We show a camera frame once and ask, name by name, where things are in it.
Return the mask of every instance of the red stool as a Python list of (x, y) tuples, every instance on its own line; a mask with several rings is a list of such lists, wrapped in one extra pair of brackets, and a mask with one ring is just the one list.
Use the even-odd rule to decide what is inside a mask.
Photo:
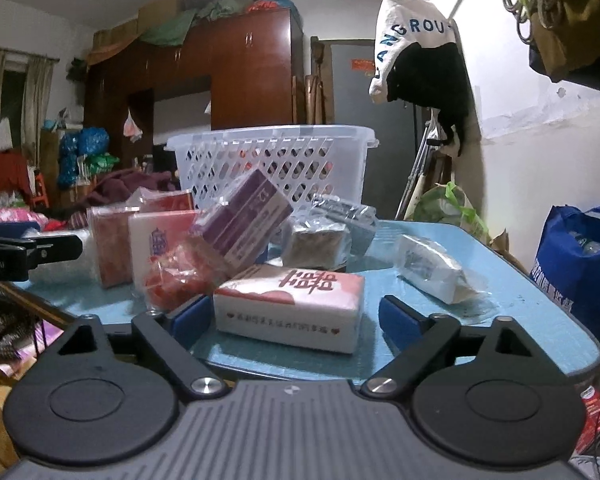
[(46, 197), (45, 179), (42, 177), (42, 173), (36, 172), (35, 177), (36, 183), (36, 195), (31, 199), (32, 208), (37, 204), (44, 204), (45, 207), (49, 207), (49, 199)]

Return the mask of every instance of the brown bag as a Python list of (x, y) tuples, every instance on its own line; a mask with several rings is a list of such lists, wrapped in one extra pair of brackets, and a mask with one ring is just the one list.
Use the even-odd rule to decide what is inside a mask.
[(562, 19), (551, 30), (541, 25), (538, 12), (531, 15), (532, 37), (554, 82), (600, 57), (600, 0), (559, 0), (558, 5)]

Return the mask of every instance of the white box with red double happiness symbol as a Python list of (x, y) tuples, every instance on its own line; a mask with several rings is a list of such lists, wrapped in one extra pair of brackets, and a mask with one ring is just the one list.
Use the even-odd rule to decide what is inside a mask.
[(214, 293), (222, 332), (351, 354), (356, 349), (365, 279), (323, 270), (252, 266)]

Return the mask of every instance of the red sign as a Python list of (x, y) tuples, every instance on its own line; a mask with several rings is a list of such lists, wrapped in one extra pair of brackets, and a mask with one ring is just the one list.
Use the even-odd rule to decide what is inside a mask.
[(360, 70), (362, 72), (374, 72), (376, 70), (376, 66), (370, 59), (352, 59), (351, 69)]

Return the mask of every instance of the white plastic laundry basket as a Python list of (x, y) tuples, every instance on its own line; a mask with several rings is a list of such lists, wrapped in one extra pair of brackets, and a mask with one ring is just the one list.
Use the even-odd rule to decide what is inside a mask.
[(370, 128), (320, 124), (216, 130), (171, 137), (182, 189), (205, 208), (238, 175), (255, 166), (291, 200), (306, 207), (316, 193), (360, 201)]

